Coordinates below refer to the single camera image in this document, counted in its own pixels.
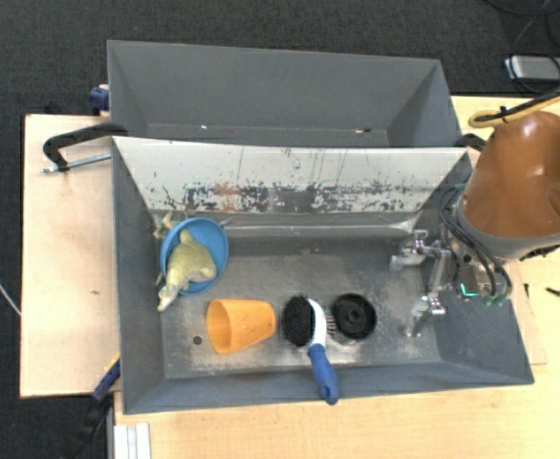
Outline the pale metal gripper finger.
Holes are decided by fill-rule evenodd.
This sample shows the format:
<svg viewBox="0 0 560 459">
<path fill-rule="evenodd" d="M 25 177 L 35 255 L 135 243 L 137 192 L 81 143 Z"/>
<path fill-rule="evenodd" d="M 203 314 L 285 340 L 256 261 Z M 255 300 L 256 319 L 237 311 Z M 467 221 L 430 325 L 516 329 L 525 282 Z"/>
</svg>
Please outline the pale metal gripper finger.
<svg viewBox="0 0 560 459">
<path fill-rule="evenodd" d="M 398 250 L 390 257 L 389 269 L 398 272 L 404 267 L 416 267 L 427 257 L 439 258 L 441 248 L 438 245 L 427 245 L 429 235 L 427 229 L 415 229 L 398 246 Z"/>
<path fill-rule="evenodd" d="M 419 337 L 422 330 L 446 315 L 437 295 L 423 295 L 411 307 L 405 325 L 407 337 Z"/>
</svg>

